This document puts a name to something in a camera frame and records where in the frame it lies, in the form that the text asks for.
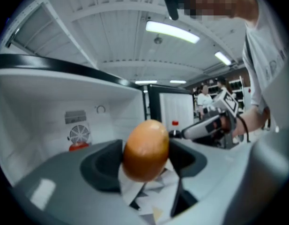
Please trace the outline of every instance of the red object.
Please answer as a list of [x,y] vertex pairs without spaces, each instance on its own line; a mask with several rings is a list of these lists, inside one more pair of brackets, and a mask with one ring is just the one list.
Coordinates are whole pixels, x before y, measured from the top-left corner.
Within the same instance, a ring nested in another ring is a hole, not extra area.
[[82,149],[82,148],[86,148],[86,147],[89,147],[89,144],[88,143],[85,143],[85,142],[76,142],[72,145],[70,145],[69,147],[69,151],[76,151],[76,150],[79,150],[79,149]]

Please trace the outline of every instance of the egg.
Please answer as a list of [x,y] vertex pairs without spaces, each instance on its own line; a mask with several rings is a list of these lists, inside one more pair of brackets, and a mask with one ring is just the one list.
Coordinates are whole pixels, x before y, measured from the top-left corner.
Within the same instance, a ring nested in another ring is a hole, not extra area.
[[123,171],[137,182],[154,180],[163,171],[169,155],[169,135],[156,120],[139,124],[130,134],[123,153]]

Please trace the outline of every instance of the fan grille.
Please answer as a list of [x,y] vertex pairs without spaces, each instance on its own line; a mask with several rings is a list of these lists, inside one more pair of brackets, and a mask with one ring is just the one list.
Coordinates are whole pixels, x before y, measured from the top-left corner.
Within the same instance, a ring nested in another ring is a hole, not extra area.
[[71,129],[69,133],[69,138],[72,143],[87,142],[87,140],[89,139],[89,134],[90,132],[85,126],[77,125]]

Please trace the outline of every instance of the open white container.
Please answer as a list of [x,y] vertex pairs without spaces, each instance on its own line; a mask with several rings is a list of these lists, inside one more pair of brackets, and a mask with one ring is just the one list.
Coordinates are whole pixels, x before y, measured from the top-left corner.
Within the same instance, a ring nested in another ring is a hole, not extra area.
[[[68,152],[72,129],[95,145],[126,141],[145,120],[143,92],[129,81],[63,61],[8,56],[13,60],[0,65],[0,166],[11,185],[47,159]],[[51,61],[59,65],[53,67]],[[97,78],[64,72],[73,66],[79,73],[94,71]],[[74,111],[84,112],[86,120],[66,124],[66,113]]]

